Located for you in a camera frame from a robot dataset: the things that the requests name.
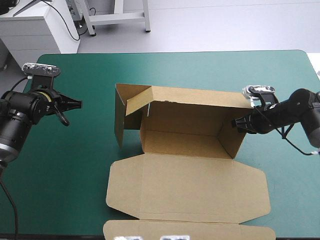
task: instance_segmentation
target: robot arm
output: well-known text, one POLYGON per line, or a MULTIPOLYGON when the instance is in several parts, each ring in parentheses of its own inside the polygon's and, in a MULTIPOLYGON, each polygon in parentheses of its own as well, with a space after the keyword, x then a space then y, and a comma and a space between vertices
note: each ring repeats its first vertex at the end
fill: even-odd
POLYGON ((243 94, 250 99, 252 112, 233 120, 232 124, 239 132, 249 134, 267 134, 281 128, 281 135, 286 139, 294 124, 301 123, 310 144, 320 148, 320 92, 298 89, 288 100, 279 102, 275 89, 271 86, 247 86, 243 94), (254 101, 260 100, 260 106, 254 101))
POLYGON ((63 112, 82 107, 81 101, 54 90, 54 78, 60 74, 58 67, 26 63, 22 70, 32 76, 30 91, 7 91, 0 99, 0 176, 8 163, 18 157, 32 125, 55 114, 68 126, 63 112))

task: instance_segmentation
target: box lid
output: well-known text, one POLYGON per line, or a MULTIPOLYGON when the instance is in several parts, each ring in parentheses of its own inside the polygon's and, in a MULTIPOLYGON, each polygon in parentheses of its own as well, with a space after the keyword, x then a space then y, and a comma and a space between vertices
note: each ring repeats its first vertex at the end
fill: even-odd
POLYGON ((270 212, 265 174, 231 159, 145 153, 116 161, 106 203, 140 220, 239 224, 270 212))
POLYGON ((110 220, 103 226, 106 240, 118 236, 141 236, 144 240, 159 240, 166 235, 188 235, 191 240, 275 240, 268 227, 238 224, 170 222, 146 220, 110 220))
POLYGON ((117 84, 114 131, 141 129, 145 153, 232 159, 245 136, 234 118, 251 110, 239 92, 117 84))

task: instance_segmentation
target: gray floor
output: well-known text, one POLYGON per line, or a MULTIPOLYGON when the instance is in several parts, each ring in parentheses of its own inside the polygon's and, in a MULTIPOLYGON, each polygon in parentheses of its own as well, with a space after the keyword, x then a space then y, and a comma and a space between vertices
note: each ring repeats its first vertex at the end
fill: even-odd
MULTIPOLYGON (((126 12, 142 9, 125 0, 126 12)), ((111 0, 89 0, 97 14, 111 0)), ((151 32, 143 23, 98 26, 81 36, 79 53, 292 50, 320 53, 320 0, 150 0, 151 32)), ((0 71, 0 94, 23 75, 11 58, 0 71)))

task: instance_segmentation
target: black wire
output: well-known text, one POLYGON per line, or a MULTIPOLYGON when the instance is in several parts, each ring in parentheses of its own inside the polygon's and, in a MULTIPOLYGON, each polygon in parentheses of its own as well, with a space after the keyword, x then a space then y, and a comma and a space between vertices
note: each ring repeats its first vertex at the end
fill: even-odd
POLYGON ((13 85, 13 87, 11 88, 11 90, 10 91, 13 91, 15 88, 16 88, 16 86, 18 86, 19 85, 19 83, 21 83, 22 81, 24 81, 24 80, 26 80, 26 79, 28 79, 28 77, 26 76, 26 77, 24 77, 24 78, 22 78, 21 80, 19 80, 15 85, 13 85))
POLYGON ((64 17, 61 15, 61 13, 60 13, 54 6, 52 6, 50 3, 47 3, 47 2, 44 1, 44 0, 41 0, 41 1, 44 2, 45 4, 47 4, 48 6, 50 6, 51 8, 53 8, 53 9, 60 15, 60 17, 62 18, 62 20, 63 20, 63 22, 64 22, 64 24, 65 24, 65 26, 66 26, 66 29, 68 30, 68 32, 69 32, 70 36, 72 37, 72 39, 75 40, 75 41, 79 41, 79 40, 80 40, 80 35, 78 34, 78 39, 76 39, 76 38, 71 34, 70 29, 69 29, 69 27, 68 27, 68 25, 67 25, 64 17))
POLYGON ((13 198, 10 196, 10 193, 9 193, 8 189, 6 188, 4 182, 2 181, 1 177, 0 177, 0 185, 1 185, 5 195, 9 199, 9 202, 11 203, 11 205, 13 207, 13 211, 14 211, 14 240, 17 240, 18 239, 18 232, 19 232, 18 210, 17 210, 16 204, 15 204, 13 198))
POLYGON ((294 145, 286 136, 284 136, 280 131, 279 129, 276 127, 276 125, 274 125, 261 111, 259 111, 259 109, 254 106, 254 109, 257 110, 257 112, 265 119, 268 121, 268 123, 282 136, 282 138, 284 140, 286 140, 292 147, 294 147, 296 150, 298 150, 300 153, 302 153, 303 155, 306 155, 306 156, 311 156, 313 155, 311 152, 310 153, 306 153, 304 151, 302 151, 300 148, 298 148, 296 145, 294 145))
POLYGON ((92 7, 92 8, 90 8, 89 10, 91 11, 92 9, 94 9, 94 14, 93 14, 93 15, 96 15, 96 13, 97 13, 96 8, 95 8, 95 7, 92 7))
POLYGON ((87 31, 88 31, 88 28, 86 28, 86 30, 83 33, 80 33, 80 34, 78 33, 78 34, 79 34, 79 36, 81 36, 81 35, 85 34, 87 31))

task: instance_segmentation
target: green tabletop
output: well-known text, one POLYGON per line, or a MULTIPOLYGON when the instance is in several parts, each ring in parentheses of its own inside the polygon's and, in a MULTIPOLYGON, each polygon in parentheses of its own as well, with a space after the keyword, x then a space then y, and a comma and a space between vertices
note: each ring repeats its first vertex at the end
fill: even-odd
MULTIPOLYGON (((142 152, 138 131, 127 130, 123 148, 117 145, 115 83, 232 92, 271 85, 280 101, 298 88, 320 87, 299 50, 54 54, 38 62, 61 68, 55 89, 83 100, 83 108, 66 112, 69 127, 45 116, 4 172, 23 234, 102 235, 107 220, 131 218, 105 202, 111 163, 142 152)), ((288 137, 314 150, 300 124, 288 137)), ((271 132, 247 134, 235 159, 263 170, 268 182, 271 213, 245 224, 271 227, 277 237, 320 237, 319 156, 303 156, 271 132)), ((0 191, 0 233, 12 233, 13 223, 0 191)))

